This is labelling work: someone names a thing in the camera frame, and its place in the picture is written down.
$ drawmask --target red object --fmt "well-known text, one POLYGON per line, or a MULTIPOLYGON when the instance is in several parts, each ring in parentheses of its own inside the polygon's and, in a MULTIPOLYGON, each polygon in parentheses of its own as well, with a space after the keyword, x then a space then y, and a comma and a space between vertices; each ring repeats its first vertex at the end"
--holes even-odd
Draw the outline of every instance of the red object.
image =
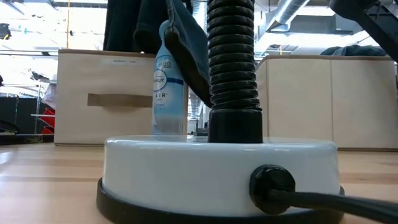
POLYGON ((44 115, 54 115, 54 117, 43 116, 40 119, 46 122, 51 128, 55 128, 55 110, 46 108, 44 115))
POLYGON ((42 134, 54 134, 54 129, 46 126, 43 128, 42 134))

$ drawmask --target black garment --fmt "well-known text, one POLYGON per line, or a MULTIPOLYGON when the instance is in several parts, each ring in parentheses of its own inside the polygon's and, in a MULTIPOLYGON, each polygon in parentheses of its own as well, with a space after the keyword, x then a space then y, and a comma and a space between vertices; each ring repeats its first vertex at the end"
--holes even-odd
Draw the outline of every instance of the black garment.
POLYGON ((207 37, 181 0, 165 0, 170 25, 165 46, 173 55, 184 81, 211 108, 207 37))
POLYGON ((330 47, 321 55, 343 55, 343 56, 386 56, 386 52, 380 47, 362 47, 351 45, 347 47, 330 47))
POLYGON ((165 0, 109 0, 103 50, 156 54, 159 27, 167 19, 165 0))

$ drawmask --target wooden table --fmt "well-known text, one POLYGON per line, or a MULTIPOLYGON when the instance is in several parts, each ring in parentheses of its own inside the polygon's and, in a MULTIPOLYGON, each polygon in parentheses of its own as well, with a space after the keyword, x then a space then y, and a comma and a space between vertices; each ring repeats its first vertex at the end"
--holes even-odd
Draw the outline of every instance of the wooden table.
MULTIPOLYGON (((103 156, 102 147, 0 146, 0 223, 109 223, 95 205, 103 156)), ((347 195, 398 202, 398 153, 342 152, 340 172, 347 195)))

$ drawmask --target ceiling duct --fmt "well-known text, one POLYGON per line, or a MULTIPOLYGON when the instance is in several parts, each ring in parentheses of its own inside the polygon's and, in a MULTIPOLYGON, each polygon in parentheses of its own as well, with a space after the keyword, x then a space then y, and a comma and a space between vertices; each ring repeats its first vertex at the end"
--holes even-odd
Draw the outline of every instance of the ceiling duct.
POLYGON ((297 15, 299 9, 307 5, 310 0, 280 0, 277 8, 267 13, 266 30, 290 23, 297 15))

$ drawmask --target white steamer base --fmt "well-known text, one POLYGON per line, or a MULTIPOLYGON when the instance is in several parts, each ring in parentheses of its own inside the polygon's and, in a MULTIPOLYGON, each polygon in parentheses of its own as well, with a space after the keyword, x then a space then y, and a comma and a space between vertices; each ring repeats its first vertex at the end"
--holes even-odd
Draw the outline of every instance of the white steamer base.
POLYGON ((290 207, 282 215, 267 216, 252 202, 249 181, 259 166, 277 165, 292 174, 296 192, 342 194, 337 156, 332 142, 298 139, 221 144, 198 136, 115 137, 105 144, 97 204, 116 223, 272 221, 266 218, 283 223, 283 217, 296 217, 286 220, 295 222, 308 215, 321 215, 327 223, 333 217, 340 220, 341 214, 290 207))

